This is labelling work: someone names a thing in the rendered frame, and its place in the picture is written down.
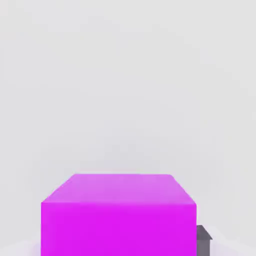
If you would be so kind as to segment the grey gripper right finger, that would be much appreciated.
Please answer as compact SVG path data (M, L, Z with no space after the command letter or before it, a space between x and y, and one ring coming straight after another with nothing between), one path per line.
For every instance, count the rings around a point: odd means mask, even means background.
M213 239L203 225L198 224L196 232L197 256L238 256L237 251Z

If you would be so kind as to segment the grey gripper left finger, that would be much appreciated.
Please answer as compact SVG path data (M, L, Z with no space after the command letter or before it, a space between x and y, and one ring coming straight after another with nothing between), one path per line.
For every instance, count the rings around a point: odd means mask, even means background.
M23 241L13 246L14 256L41 256L39 241Z

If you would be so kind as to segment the small magenta cube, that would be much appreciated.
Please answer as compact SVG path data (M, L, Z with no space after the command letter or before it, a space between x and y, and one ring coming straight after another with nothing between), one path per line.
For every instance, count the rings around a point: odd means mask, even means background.
M41 256L197 256L197 205L168 174L75 174L41 203Z

